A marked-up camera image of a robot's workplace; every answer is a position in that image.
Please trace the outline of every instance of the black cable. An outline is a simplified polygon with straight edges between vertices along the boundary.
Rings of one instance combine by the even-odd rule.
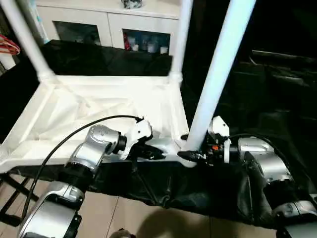
[[[88,123],[84,126],[82,126],[81,128],[75,130],[74,132],[70,133],[67,137],[65,137],[59,144],[57,144],[53,149],[52,151],[46,156],[46,158],[43,160],[41,166],[40,166],[40,169],[38,171],[38,173],[36,174],[33,182],[32,182],[32,185],[31,185],[31,188],[30,188],[30,192],[29,192],[29,195],[27,196],[26,200],[25,200],[25,204],[24,204],[24,208],[23,208],[23,212],[22,212],[22,220],[25,218],[26,214],[27,214],[27,211],[28,211],[28,208],[29,208],[29,204],[30,204],[30,201],[31,201],[31,197],[32,197],[32,194],[33,194],[33,191],[34,191],[34,188],[36,186],[36,183],[37,181],[39,180],[39,177],[43,171],[43,168],[44,166],[46,165],[46,163],[48,162],[48,160],[51,158],[51,156],[55,153],[55,151],[60,147],[62,146],[67,140],[69,140],[73,135],[75,135],[76,133],[80,132],[81,130],[83,129],[86,129],[96,123],[99,123],[101,121],[104,121],[104,120],[108,120],[108,119],[113,119],[113,118],[132,118],[132,119],[135,119],[137,122],[141,121],[142,119],[139,118],[139,117],[135,117],[135,116],[129,116],[129,115],[117,115],[117,116],[110,116],[110,117],[105,117],[105,118],[101,118],[101,119],[98,119],[98,120],[95,120],[91,123]]]

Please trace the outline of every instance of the white cabinet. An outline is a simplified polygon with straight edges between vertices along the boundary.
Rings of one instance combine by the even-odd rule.
[[[144,5],[138,9],[124,9],[121,0],[37,0],[36,4],[50,40],[124,49],[125,35],[137,41],[137,49],[146,51],[141,46],[144,37],[140,36],[146,34],[156,44],[155,52],[164,47],[173,55],[179,1],[143,0]]]

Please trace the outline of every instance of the white plastic frame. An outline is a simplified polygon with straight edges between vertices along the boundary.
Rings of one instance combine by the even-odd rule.
[[[232,67],[237,50],[240,46],[255,2],[256,0],[245,0],[243,4],[241,4],[241,1],[239,0],[230,1],[186,145],[183,145],[183,141],[179,140],[179,136],[188,131],[188,126],[178,85],[182,81],[181,70],[193,0],[183,0],[182,2],[181,18],[179,20],[178,27],[177,48],[175,50],[169,77],[113,78],[114,80],[112,83],[119,84],[119,86],[117,86],[120,89],[125,87],[126,90],[124,90],[124,93],[128,95],[130,92],[134,92],[137,95],[142,94],[148,89],[149,92],[151,92],[149,96],[152,97],[153,92],[157,92],[158,90],[164,88],[164,96],[162,97],[161,95],[161,97],[157,97],[156,99],[161,100],[160,102],[166,106],[166,113],[168,114],[153,114],[153,107],[147,107],[148,111],[144,110],[143,113],[149,113],[150,116],[157,118],[164,118],[168,116],[167,124],[169,125],[169,128],[167,132],[164,132],[166,128],[163,128],[163,124],[160,124],[161,130],[159,130],[159,134],[161,133],[163,137],[160,138],[158,136],[151,142],[152,145],[166,151],[166,161],[180,161],[185,166],[195,166],[195,163],[187,162],[177,157],[176,153],[181,149],[181,147],[183,147],[182,149],[190,150],[199,149],[203,137],[208,129],[210,120],[213,117],[215,107],[221,96],[221,92]],[[88,112],[87,116],[89,116],[89,110],[95,112],[98,111],[100,109],[100,104],[96,103],[96,100],[91,100],[91,98],[85,95],[85,93],[92,92],[91,90],[88,90],[87,87],[91,82],[97,80],[98,83],[93,85],[94,87],[97,87],[93,93],[96,94],[98,90],[100,93],[100,90],[103,89],[103,87],[100,87],[100,84],[110,83],[111,77],[90,77],[88,79],[85,76],[56,76],[48,67],[30,31],[28,30],[21,13],[18,11],[15,2],[12,0],[1,0],[1,5],[18,38],[22,42],[29,58],[31,59],[32,64],[37,70],[38,79],[41,82],[39,88],[36,90],[34,96],[31,98],[22,115],[17,120],[2,145],[2,148],[9,151],[11,150],[9,156],[2,158],[0,162],[0,173],[4,173],[15,166],[39,165],[48,152],[57,144],[56,141],[51,140],[48,142],[49,145],[47,145],[41,140],[38,140],[39,136],[43,135],[36,134],[41,131],[41,129],[43,130],[43,128],[47,130],[47,126],[52,125],[52,123],[55,123],[56,126],[56,118],[53,117],[52,119],[52,117],[49,117],[48,115],[60,115],[60,113],[54,114],[56,113],[56,108],[58,108],[57,111],[62,111],[67,114],[66,117],[63,117],[65,122],[69,120],[69,117],[74,116],[69,114],[69,110],[73,110],[75,107],[80,107],[82,105],[88,106],[90,109],[86,108],[86,112]],[[149,87],[144,88],[144,85],[147,83],[149,84]],[[67,99],[68,103],[60,101],[63,97]],[[58,103],[62,104],[62,106],[55,107]],[[78,141],[76,140],[66,143],[61,147],[61,150],[56,152],[54,157],[50,160],[50,163],[64,164],[77,144]],[[37,158],[35,158],[34,152],[31,153],[30,157],[28,157],[30,147],[33,146],[38,149],[36,155]],[[111,161],[112,159],[115,160],[116,158],[108,158],[108,161]]]

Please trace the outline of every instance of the red cable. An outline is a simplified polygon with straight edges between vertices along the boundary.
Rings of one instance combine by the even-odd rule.
[[[6,51],[0,49],[0,53],[11,55],[18,55],[21,51],[20,47],[17,44],[15,44],[13,41],[2,34],[0,34],[0,48],[6,49]]]

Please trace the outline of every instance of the red object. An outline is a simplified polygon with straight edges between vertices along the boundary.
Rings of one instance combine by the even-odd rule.
[[[213,149],[213,150],[219,150],[219,147],[218,147],[217,145],[213,145],[213,146],[212,146],[212,149]]]
[[[129,44],[129,41],[128,41],[128,36],[127,36],[126,33],[123,33],[123,42],[124,42],[125,50],[130,51],[131,47],[130,47],[130,44]]]
[[[18,55],[20,51],[20,47],[18,47],[13,41],[0,34],[0,53]]]

